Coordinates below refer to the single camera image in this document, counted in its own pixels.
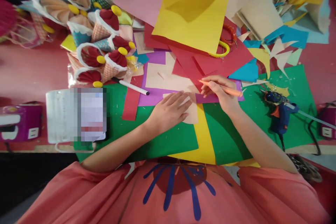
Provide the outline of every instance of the light blue paper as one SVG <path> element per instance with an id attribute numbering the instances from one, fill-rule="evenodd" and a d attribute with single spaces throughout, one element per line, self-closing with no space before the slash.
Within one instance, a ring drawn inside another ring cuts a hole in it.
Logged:
<path id="1" fill-rule="evenodd" d="M 236 72 L 229 76 L 230 79 L 241 81 L 256 82 L 258 79 L 257 59 L 254 58 L 249 63 L 239 68 Z"/>
<path id="2" fill-rule="evenodd" d="M 295 17 L 292 13 L 285 13 L 281 19 L 283 22 L 289 22 L 306 12 L 306 8 L 302 6 L 300 9 L 301 13 L 296 13 Z M 323 5 L 320 10 L 320 15 L 330 17 L 330 6 L 329 0 L 324 0 Z M 304 32 L 309 32 L 307 43 L 318 43 L 318 44 L 328 44 L 329 43 L 329 31 L 323 34 L 318 29 L 316 23 L 312 20 L 309 13 L 307 13 L 303 18 L 301 18 L 292 28 L 301 30 Z"/>
<path id="3" fill-rule="evenodd" d="M 258 40 L 244 40 L 243 43 L 247 48 L 259 48 L 261 46 L 261 41 Z"/>

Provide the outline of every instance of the person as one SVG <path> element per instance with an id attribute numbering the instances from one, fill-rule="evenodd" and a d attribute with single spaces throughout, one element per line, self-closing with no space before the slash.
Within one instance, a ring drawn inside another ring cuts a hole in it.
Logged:
<path id="1" fill-rule="evenodd" d="M 136 149 L 182 122 L 191 101 L 172 93 L 146 122 L 59 172 L 18 221 L 22 223 L 328 223 L 315 190 L 288 156 L 240 108 L 237 97 L 203 78 L 261 168 L 239 169 L 238 185 L 222 166 L 173 158 L 122 164 Z"/>

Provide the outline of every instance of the blue paper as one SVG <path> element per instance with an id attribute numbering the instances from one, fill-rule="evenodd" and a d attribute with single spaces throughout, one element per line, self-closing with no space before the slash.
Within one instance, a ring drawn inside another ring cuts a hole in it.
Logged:
<path id="1" fill-rule="evenodd" d="M 301 7 L 299 10 L 302 13 L 296 13 L 295 17 L 290 12 L 285 13 L 281 17 L 282 21 L 283 22 L 292 21 L 296 17 L 306 12 L 305 7 Z M 330 17 L 329 0 L 324 0 L 321 10 L 320 10 L 320 14 L 322 16 Z M 309 14 L 306 14 L 303 18 L 301 18 L 295 25 L 292 26 L 292 28 L 295 28 L 297 30 L 301 30 L 304 32 L 309 32 L 307 43 L 318 43 L 318 44 L 328 44 L 329 43 L 329 31 L 326 32 L 325 34 L 320 32 L 316 23 L 312 20 Z"/>
<path id="2" fill-rule="evenodd" d="M 261 46 L 261 41 L 258 40 L 245 40 L 243 43 L 247 48 L 259 48 Z"/>
<path id="3" fill-rule="evenodd" d="M 258 66 L 256 64 L 257 59 L 255 58 L 231 74 L 229 78 L 241 81 L 256 82 L 258 79 Z"/>
<path id="4" fill-rule="evenodd" d="M 283 43 L 297 41 L 291 46 L 304 49 L 306 47 L 308 39 L 308 32 L 296 30 L 292 27 L 283 25 L 279 29 L 275 30 L 270 35 L 265 37 L 265 43 L 267 45 L 274 44 L 277 37 L 280 37 Z"/>

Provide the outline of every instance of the yellow ball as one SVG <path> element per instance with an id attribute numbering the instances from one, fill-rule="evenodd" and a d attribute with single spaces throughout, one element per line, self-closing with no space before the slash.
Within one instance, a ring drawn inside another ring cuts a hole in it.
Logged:
<path id="1" fill-rule="evenodd" d="M 103 84 L 101 83 L 101 82 L 99 82 L 99 81 L 96 81 L 96 82 L 94 82 L 93 83 L 93 86 L 95 87 L 95 88 L 102 88 L 103 87 Z"/>
<path id="2" fill-rule="evenodd" d="M 102 6 L 101 6 L 98 2 L 94 2 L 94 3 L 93 3 L 93 6 L 94 6 L 95 8 L 102 9 Z"/>
<path id="3" fill-rule="evenodd" d="M 128 42 L 128 45 L 131 49 L 134 49 L 135 48 L 135 44 L 133 42 Z"/>
<path id="4" fill-rule="evenodd" d="M 128 54 L 127 50 L 126 50 L 124 47 L 119 47 L 119 48 L 118 48 L 118 51 L 119 51 L 122 55 L 127 55 L 127 54 Z"/>
<path id="5" fill-rule="evenodd" d="M 111 10 L 115 15 L 121 16 L 121 9 L 117 5 L 112 5 Z"/>
<path id="6" fill-rule="evenodd" d="M 101 56 L 101 55 L 97 57 L 97 61 L 100 64 L 105 64 L 105 62 L 106 62 L 104 56 Z"/>

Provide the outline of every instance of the table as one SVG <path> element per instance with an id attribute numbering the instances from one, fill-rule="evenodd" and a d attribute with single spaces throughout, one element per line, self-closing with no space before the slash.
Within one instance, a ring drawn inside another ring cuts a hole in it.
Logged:
<path id="1" fill-rule="evenodd" d="M 307 79 L 319 107 L 336 99 L 336 89 L 333 88 L 336 79 L 336 59 L 334 44 L 336 44 L 336 0 L 330 0 L 331 24 L 329 27 L 329 44 L 307 44 L 302 51 L 299 62 L 305 65 Z M 45 103 L 46 93 L 50 90 L 66 89 L 68 87 L 67 53 L 59 45 L 65 39 L 66 32 L 58 34 L 53 43 L 44 43 L 34 49 L 25 49 L 10 42 L 0 44 L 0 106 L 17 105 L 36 100 Z M 274 58 L 271 60 L 271 71 L 278 70 Z M 43 107 L 42 135 L 31 142 L 11 143 L 14 152 L 54 152 L 53 145 L 48 144 L 46 108 Z M 336 144 L 320 141 L 320 145 Z M 315 153 L 315 147 L 299 147 L 292 152 Z M 0 152 L 5 152 L 4 144 L 0 144 Z M 336 146 L 321 148 L 322 153 L 336 153 Z"/>

